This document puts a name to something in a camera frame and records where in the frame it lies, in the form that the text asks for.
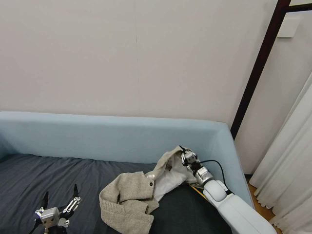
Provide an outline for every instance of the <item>light blue sofa backrest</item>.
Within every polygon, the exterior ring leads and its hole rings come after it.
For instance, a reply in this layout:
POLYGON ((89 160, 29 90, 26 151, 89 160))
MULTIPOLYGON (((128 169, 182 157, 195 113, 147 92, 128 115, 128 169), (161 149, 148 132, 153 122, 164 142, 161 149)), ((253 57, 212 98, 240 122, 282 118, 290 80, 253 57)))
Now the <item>light blue sofa backrest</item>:
MULTIPOLYGON (((156 163, 177 145, 200 160, 222 164, 227 184, 251 204, 234 142, 225 123, 144 117, 0 112, 0 157, 11 154, 156 163)), ((207 164, 217 179, 217 165, 207 164)))

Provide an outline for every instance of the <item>beige jacket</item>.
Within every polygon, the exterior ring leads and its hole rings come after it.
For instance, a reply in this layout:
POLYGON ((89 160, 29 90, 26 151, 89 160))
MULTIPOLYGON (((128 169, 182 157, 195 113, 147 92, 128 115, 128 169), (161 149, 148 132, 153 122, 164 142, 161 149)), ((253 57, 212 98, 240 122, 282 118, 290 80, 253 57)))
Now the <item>beige jacket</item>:
POLYGON ((147 234, 154 220, 150 213, 159 207, 153 197, 155 180, 170 166, 169 159, 179 160, 181 153, 177 146, 161 157, 153 171, 122 173, 107 185, 99 194, 102 220, 122 234, 147 234))

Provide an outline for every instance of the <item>black cable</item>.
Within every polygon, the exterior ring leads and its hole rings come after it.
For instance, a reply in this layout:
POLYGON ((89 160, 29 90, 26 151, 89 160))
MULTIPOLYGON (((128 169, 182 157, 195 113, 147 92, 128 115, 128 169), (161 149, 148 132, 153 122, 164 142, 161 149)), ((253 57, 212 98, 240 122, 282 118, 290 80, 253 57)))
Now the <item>black cable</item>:
POLYGON ((205 161, 202 161, 202 162, 200 162, 200 163, 203 163, 203 162, 216 162, 216 163, 220 166, 221 172, 222 172, 222 177, 223 177, 223 183, 224 183, 224 185, 228 188, 228 186, 227 186, 226 183, 225 183, 224 172, 223 172, 223 168, 222 168, 221 164, 220 164, 217 160, 213 160, 213 159, 205 160, 205 161))

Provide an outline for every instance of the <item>white wall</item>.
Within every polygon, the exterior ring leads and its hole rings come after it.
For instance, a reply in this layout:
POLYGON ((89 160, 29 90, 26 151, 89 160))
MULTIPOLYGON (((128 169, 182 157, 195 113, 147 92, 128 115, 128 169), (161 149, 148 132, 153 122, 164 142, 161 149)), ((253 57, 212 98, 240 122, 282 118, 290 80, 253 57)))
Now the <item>white wall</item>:
POLYGON ((276 39, 235 140, 247 174, 264 157, 312 72, 312 12, 291 14, 300 15, 301 23, 294 38, 276 39))
MULTIPOLYGON (((0 110, 231 125, 276 1, 2 0, 0 110)), ((307 73, 311 53, 292 56, 310 52, 300 27, 297 46, 274 47, 238 134, 247 173, 303 84, 285 62, 307 73)))

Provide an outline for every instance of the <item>jacket sleeve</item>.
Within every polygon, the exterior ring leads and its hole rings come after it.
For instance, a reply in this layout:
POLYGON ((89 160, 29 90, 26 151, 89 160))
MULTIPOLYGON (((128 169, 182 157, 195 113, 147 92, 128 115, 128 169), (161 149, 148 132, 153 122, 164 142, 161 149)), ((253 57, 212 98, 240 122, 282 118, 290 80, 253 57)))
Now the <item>jacket sleeve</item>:
POLYGON ((146 213, 159 206, 154 184, 143 172, 120 174, 99 194, 102 220, 122 234, 148 234, 154 217, 146 213))

